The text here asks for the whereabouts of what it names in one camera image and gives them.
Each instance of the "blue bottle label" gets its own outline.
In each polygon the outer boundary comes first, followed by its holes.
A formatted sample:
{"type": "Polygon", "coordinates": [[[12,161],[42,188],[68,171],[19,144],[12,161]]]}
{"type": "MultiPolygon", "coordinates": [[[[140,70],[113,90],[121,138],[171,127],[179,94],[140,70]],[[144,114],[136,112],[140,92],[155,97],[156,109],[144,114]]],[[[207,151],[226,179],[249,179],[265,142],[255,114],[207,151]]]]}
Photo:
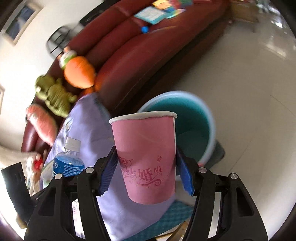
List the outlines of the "blue bottle label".
{"type": "Polygon", "coordinates": [[[60,161],[59,159],[54,159],[53,173],[56,175],[57,173],[61,173],[64,177],[75,176],[81,173],[84,170],[84,165],[75,166],[69,165],[60,161]]]}

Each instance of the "lavender cloth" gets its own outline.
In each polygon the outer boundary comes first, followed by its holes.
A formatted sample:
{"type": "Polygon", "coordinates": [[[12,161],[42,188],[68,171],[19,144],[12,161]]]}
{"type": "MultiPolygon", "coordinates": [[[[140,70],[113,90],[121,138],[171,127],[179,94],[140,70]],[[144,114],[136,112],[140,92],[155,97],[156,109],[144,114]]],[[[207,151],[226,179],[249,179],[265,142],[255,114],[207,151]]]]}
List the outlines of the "lavender cloth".
{"type": "MultiPolygon", "coordinates": [[[[66,137],[81,141],[80,158],[85,167],[108,155],[114,139],[109,124],[110,115],[92,93],[82,97],[67,117],[47,159],[64,151],[66,137]]],[[[100,211],[112,241],[126,239],[157,222],[173,203],[175,197],[154,204],[142,205],[128,197],[119,164],[116,167],[109,189],[97,197],[100,211]]]]}

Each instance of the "paper cup rim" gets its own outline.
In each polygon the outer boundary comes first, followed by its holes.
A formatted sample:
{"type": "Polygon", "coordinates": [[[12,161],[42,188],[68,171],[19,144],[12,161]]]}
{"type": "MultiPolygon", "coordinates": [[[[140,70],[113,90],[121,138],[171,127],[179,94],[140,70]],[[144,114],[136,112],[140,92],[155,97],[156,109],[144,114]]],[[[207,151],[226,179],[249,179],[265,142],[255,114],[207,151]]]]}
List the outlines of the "paper cup rim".
{"type": "Polygon", "coordinates": [[[140,113],[134,113],[129,115],[121,115],[118,117],[114,117],[109,120],[109,123],[112,124],[116,121],[124,121],[124,120],[142,120],[147,119],[150,117],[163,117],[163,116],[172,116],[177,118],[177,114],[175,112],[170,111],[149,111],[149,112],[140,112],[140,113]]]}

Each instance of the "wooden furniture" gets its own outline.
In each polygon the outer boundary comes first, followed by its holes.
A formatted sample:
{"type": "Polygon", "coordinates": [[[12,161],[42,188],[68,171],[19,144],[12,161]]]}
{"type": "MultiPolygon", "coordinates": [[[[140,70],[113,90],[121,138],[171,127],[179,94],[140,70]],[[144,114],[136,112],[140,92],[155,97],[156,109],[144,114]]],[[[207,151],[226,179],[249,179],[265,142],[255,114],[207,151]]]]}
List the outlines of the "wooden furniture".
{"type": "Polygon", "coordinates": [[[255,1],[231,0],[232,19],[252,23],[253,32],[258,23],[258,7],[255,1]]]}

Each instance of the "blue bottle cap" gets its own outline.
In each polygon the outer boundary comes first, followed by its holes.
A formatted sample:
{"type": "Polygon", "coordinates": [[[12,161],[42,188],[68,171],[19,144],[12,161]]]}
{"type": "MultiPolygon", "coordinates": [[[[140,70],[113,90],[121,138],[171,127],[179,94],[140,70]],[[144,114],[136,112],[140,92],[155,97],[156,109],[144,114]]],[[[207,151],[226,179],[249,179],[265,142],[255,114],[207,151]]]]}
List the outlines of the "blue bottle cap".
{"type": "Polygon", "coordinates": [[[142,33],[144,34],[149,32],[149,28],[147,26],[142,27],[141,30],[142,30],[142,33]]]}
{"type": "Polygon", "coordinates": [[[81,141],[73,139],[71,137],[66,138],[65,149],[71,151],[80,152],[81,141]]]}

